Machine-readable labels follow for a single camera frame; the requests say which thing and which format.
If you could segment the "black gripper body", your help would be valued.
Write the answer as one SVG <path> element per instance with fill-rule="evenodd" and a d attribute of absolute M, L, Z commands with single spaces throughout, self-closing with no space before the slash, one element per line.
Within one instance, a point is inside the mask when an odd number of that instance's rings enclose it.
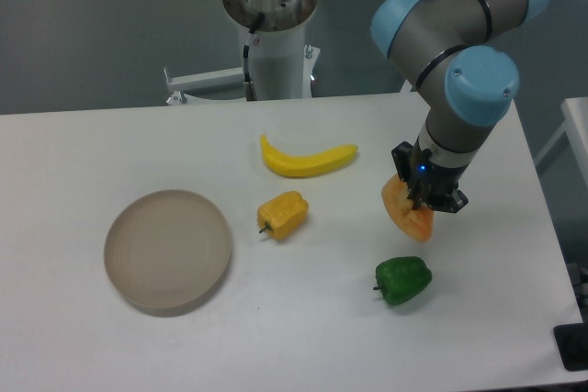
<path fill-rule="evenodd" d="M 408 186 L 407 199 L 413 209 L 421 207 L 434 211 L 457 213 L 469 202 L 458 189 L 458 181 L 467 166 L 445 167 L 433 162 L 430 149 L 422 150 L 403 141 L 391 151 L 400 180 Z"/>

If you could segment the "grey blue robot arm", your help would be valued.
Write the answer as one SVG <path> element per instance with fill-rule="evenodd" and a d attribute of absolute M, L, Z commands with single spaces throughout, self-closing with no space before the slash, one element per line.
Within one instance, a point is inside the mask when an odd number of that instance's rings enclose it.
<path fill-rule="evenodd" d="M 222 0 L 242 46 L 250 101 L 299 98 L 303 29 L 318 0 Z M 490 39 L 543 12 L 549 0 L 386 0 L 370 35 L 430 111 L 413 143 L 391 155 L 413 206 L 455 213 L 458 181 L 519 89 L 514 62 Z"/>

